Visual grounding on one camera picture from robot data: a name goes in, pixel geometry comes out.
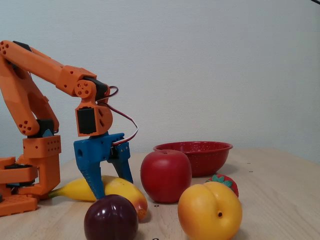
red apple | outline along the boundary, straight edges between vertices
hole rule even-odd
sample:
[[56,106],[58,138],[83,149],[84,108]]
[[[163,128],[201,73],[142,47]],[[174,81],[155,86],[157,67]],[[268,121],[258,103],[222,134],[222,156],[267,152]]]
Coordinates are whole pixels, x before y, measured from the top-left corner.
[[144,190],[155,202],[176,203],[190,187],[191,164],[183,152],[156,150],[144,158],[140,177]]

wall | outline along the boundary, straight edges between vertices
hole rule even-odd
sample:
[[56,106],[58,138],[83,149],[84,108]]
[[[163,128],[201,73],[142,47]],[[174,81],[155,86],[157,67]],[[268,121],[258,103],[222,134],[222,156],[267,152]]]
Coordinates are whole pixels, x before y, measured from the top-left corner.
[[[310,0],[25,0],[1,3],[1,38],[119,87],[132,152],[208,140],[320,160],[320,5]],[[34,77],[74,157],[80,99]],[[0,157],[22,135],[0,98]],[[134,131],[115,116],[111,133]]]

table surface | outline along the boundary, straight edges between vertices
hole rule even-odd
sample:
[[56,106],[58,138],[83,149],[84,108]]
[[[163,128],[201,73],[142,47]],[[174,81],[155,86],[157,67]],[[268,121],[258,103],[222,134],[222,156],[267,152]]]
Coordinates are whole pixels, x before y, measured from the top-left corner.
[[[135,185],[145,194],[140,165],[145,153],[129,160]],[[101,164],[102,174],[116,176],[112,164]],[[232,149],[218,171],[238,184],[243,220],[234,240],[319,240],[320,164],[277,149]],[[61,167],[61,184],[80,178],[75,161]],[[193,178],[192,184],[208,177]],[[187,240],[176,204],[155,207],[139,224],[136,240]],[[85,240],[84,217],[91,205],[66,197],[41,201],[39,209],[0,217],[1,240]]]

banana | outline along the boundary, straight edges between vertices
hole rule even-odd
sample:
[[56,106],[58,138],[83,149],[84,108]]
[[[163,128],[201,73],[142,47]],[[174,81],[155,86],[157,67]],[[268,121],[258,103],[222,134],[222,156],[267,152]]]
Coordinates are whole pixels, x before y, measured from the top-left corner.
[[[147,199],[135,185],[116,176],[103,175],[101,179],[105,195],[116,194],[128,199],[134,206],[139,220],[146,216],[148,209]],[[84,178],[73,180],[65,186],[49,192],[48,196],[49,198],[64,196],[89,202],[97,200]]]

plum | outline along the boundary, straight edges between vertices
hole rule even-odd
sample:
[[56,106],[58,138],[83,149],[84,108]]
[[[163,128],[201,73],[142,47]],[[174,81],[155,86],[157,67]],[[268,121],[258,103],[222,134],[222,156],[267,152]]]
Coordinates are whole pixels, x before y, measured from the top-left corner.
[[138,232],[138,215],[123,196],[110,194],[93,203],[84,217],[87,240],[133,240]]

